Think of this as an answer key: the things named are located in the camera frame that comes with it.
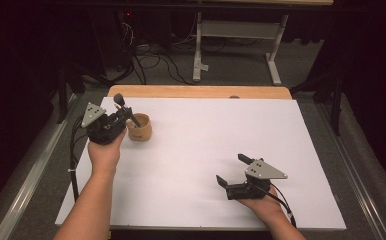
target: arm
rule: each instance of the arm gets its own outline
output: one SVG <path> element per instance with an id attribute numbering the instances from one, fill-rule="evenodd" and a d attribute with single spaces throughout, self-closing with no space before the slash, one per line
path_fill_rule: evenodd
<path id="1" fill-rule="evenodd" d="M 271 186 L 269 191 L 277 196 L 276 191 Z M 278 239 L 305 239 L 305 237 L 290 223 L 281 209 L 280 203 L 269 196 L 263 199 L 240 199 L 241 204 L 250 208 L 256 216 L 267 226 L 275 240 Z"/>
<path id="2" fill-rule="evenodd" d="M 125 132 L 105 146 L 88 143 L 91 176 L 54 239 L 108 239 L 112 185 Z"/>

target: wooden cup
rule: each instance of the wooden cup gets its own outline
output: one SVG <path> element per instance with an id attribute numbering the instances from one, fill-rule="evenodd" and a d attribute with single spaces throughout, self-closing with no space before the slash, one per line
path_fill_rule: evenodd
<path id="1" fill-rule="evenodd" d="M 131 120 L 128 120 L 128 137 L 133 141 L 148 141 L 152 136 L 152 125 L 150 124 L 149 116 L 143 113 L 135 113 L 134 117 L 140 122 L 141 127 L 137 127 Z"/>

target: metal stand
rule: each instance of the metal stand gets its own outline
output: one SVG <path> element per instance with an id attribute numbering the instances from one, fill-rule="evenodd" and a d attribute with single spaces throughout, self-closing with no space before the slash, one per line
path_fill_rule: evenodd
<path id="1" fill-rule="evenodd" d="M 202 36 L 255 38 L 274 40 L 271 53 L 265 54 L 271 79 L 274 85 L 281 85 L 280 76 L 274 59 L 283 37 L 288 15 L 283 15 L 280 23 L 232 22 L 232 21 L 202 21 L 202 13 L 197 13 L 196 51 L 193 66 L 193 81 L 200 81 L 201 71 L 208 71 L 209 66 L 202 63 Z"/>

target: person's left hand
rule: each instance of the person's left hand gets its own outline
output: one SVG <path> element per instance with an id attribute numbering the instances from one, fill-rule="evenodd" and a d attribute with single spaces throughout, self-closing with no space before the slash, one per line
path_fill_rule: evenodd
<path id="1" fill-rule="evenodd" d="M 115 174 L 120 157 L 121 142 L 126 132 L 127 129 L 124 129 L 113 142 L 107 145 L 100 145 L 91 141 L 88 143 L 87 149 L 92 164 L 92 175 Z"/>

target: wooden table edge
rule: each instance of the wooden table edge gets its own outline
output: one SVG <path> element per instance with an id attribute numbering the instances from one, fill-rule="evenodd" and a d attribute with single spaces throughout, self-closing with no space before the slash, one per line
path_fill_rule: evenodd
<path id="1" fill-rule="evenodd" d="M 117 93 L 124 97 L 143 98 L 250 98 L 292 99 L 286 87 L 272 86 L 173 86 L 173 85 L 115 85 L 108 97 Z"/>

